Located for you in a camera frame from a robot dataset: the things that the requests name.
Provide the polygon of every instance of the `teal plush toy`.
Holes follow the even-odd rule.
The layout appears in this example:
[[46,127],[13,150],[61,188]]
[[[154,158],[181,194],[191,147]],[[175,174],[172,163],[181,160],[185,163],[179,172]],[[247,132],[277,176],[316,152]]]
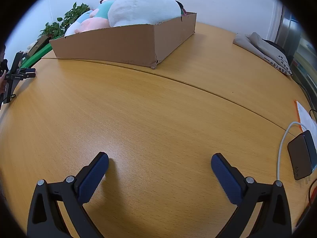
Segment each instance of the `teal plush toy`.
[[99,5],[98,8],[89,15],[89,17],[101,17],[108,19],[108,11],[113,3],[114,1],[103,0],[102,4]]
[[84,20],[79,28],[75,29],[75,33],[82,33],[100,28],[109,28],[108,11],[114,1],[103,0],[101,5],[98,6],[90,15],[89,19]]

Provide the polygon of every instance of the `black cable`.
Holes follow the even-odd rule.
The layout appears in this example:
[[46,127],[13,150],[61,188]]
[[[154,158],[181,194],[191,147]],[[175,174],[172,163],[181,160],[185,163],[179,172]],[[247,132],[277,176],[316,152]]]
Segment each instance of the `black cable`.
[[[12,95],[11,95],[11,99],[14,98],[15,96],[16,96],[16,94],[12,94]],[[2,104],[6,99],[7,99],[7,97],[4,98],[2,101],[0,101],[0,104]]]
[[312,118],[312,116],[310,115],[310,112],[312,112],[312,111],[314,111],[315,113],[317,113],[317,111],[316,111],[315,109],[310,109],[310,111],[309,111],[309,116],[310,116],[310,118]]
[[299,83],[299,82],[297,82],[297,81],[295,81],[304,91],[305,91],[305,93],[306,93],[306,95],[307,95],[307,97],[308,97],[308,102],[309,102],[309,105],[310,105],[310,107],[313,107],[313,102],[312,102],[312,99],[310,98],[310,95],[309,95],[309,93],[308,93],[308,91],[307,91],[307,89],[301,84],[301,83]]
[[308,202],[309,202],[309,205],[310,205],[310,206],[312,206],[312,200],[311,200],[311,198],[310,198],[310,191],[311,191],[311,189],[312,189],[312,187],[313,187],[313,184],[314,184],[316,181],[317,181],[317,178],[312,182],[312,184],[310,185],[309,190],[308,190]]

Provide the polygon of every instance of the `charger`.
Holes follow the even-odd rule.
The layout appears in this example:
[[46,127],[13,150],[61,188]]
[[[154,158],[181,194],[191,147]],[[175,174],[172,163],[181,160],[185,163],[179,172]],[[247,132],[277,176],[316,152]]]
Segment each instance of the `charger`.
[[317,153],[309,130],[299,134],[287,145],[295,180],[309,176],[317,166]]

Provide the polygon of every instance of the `wooden table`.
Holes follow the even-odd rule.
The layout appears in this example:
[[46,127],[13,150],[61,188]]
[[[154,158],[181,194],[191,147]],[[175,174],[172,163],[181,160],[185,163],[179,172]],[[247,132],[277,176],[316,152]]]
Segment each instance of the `wooden table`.
[[[197,87],[266,118],[286,130],[297,121],[294,100],[310,110],[301,88],[289,76],[232,43],[236,34],[197,23],[196,33],[178,47],[155,70],[116,62],[102,62]],[[44,58],[56,58],[53,51]]]

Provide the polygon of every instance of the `paper document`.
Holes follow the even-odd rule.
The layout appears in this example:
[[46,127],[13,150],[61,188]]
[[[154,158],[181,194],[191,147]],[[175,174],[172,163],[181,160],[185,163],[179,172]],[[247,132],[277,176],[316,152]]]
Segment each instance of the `paper document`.
[[[317,149],[317,124],[316,122],[310,117],[309,113],[306,109],[298,102],[297,103],[297,110],[300,119],[300,123],[304,124],[310,131],[313,141],[315,144],[315,148]],[[303,126],[300,126],[302,131],[304,132],[306,129]]]

